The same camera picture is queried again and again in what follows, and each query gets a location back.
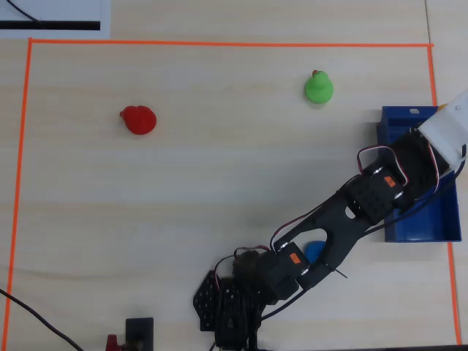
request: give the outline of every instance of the blue plastic box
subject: blue plastic box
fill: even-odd
[[[437,107],[427,106],[382,107],[382,120],[377,126],[379,144],[391,144],[410,127],[424,122],[436,111]],[[446,175],[440,180],[440,186],[444,186],[452,178],[453,173]],[[385,221],[397,216],[398,211],[394,211]],[[427,205],[414,216],[385,228],[385,241],[391,243],[461,241],[456,186],[447,189],[438,200]]]

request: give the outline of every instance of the table surface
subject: table surface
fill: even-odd
[[[112,38],[424,43],[430,34],[442,103],[465,89],[466,7],[429,0],[428,26],[424,1],[118,0]],[[0,48],[6,288],[27,43]],[[320,108],[303,98],[313,69],[336,89]],[[207,350],[213,335],[199,332],[191,306],[206,271],[237,246],[268,242],[353,176],[383,105],[432,105],[432,95],[426,48],[35,44],[28,101],[13,294],[85,350],[143,316],[155,318],[155,350]],[[126,105],[152,107],[156,129],[131,135],[118,117]],[[462,173],[463,228],[467,181]],[[468,254],[453,246],[463,336]],[[377,233],[341,269],[348,280],[332,274],[264,322],[260,346],[456,343],[446,244],[386,244]],[[65,347],[11,305],[9,351]]]

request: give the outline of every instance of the orange tape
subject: orange tape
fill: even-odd
[[[431,81],[432,105],[437,106],[436,81],[434,79],[434,64],[432,61],[432,49],[427,47],[427,60],[429,63],[429,79]],[[456,291],[455,263],[453,259],[453,245],[447,243],[448,267],[450,272],[450,290],[452,294],[453,326],[455,327],[456,344],[461,345],[460,319],[458,318],[458,296]]]
[[[430,43],[353,43],[353,42],[190,42],[179,40],[79,40],[79,39],[33,39],[37,44],[86,44],[86,45],[180,45],[224,46],[244,48],[430,48]]]
[[[13,286],[13,271],[15,267],[15,248],[18,231],[18,212],[20,203],[21,168],[23,164],[24,129],[26,125],[26,108],[28,103],[29,76],[31,71],[32,45],[37,44],[83,44],[83,45],[180,45],[180,46],[212,46],[212,47],[251,47],[251,48],[427,48],[429,62],[429,78],[431,81],[432,104],[437,106],[437,96],[432,62],[431,43],[408,44],[376,44],[376,43],[288,43],[288,42],[187,42],[165,40],[73,40],[73,39],[28,39],[26,70],[23,86],[23,104],[21,108],[20,137],[18,143],[18,162],[16,168],[15,204],[13,210],[12,240],[10,246],[10,263],[8,268],[7,292],[11,294]],[[448,262],[450,267],[450,287],[452,292],[453,322],[455,325],[456,343],[461,345],[460,323],[458,319],[458,301],[456,293],[455,267],[453,262],[452,243],[448,243]],[[7,351],[8,327],[10,322],[10,300],[5,303],[3,339],[1,351]]]
[[[20,140],[18,143],[18,161],[16,164],[16,187],[15,187],[15,205],[13,208],[13,224],[12,224],[12,242],[10,244],[10,263],[8,267],[8,284],[7,292],[12,293],[13,287],[13,269],[15,267],[15,249],[16,249],[16,233],[18,229],[18,210],[20,207],[20,188],[21,188],[21,167],[23,164],[23,144],[24,144],[24,127],[26,124],[26,107],[28,104],[28,89],[29,89],[29,73],[31,71],[31,52],[32,39],[28,39],[28,53],[26,56],[26,70],[24,73],[23,86],[23,105],[21,107],[21,123],[20,123]],[[1,340],[1,351],[7,351],[8,325],[10,321],[10,303],[9,298],[5,302],[5,317],[3,323],[3,338]]]

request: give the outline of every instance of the black device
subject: black device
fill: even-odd
[[[304,294],[319,284],[340,266],[356,242],[371,232],[370,227],[395,209],[401,214],[410,210],[449,168],[416,128],[389,149],[392,152],[381,153],[361,174],[277,238],[271,250],[235,255],[233,277],[219,279],[216,271],[208,273],[193,302],[200,330],[214,331],[216,346],[256,351],[261,320],[270,317],[261,316],[266,305],[287,300],[299,287],[299,294]],[[346,213],[347,208],[353,218]],[[326,232],[327,240],[318,259],[310,263],[292,240],[318,228]]]

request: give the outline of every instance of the green toy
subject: green toy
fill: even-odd
[[[323,71],[313,71],[306,82],[306,96],[314,104],[324,104],[333,96],[333,84]]]

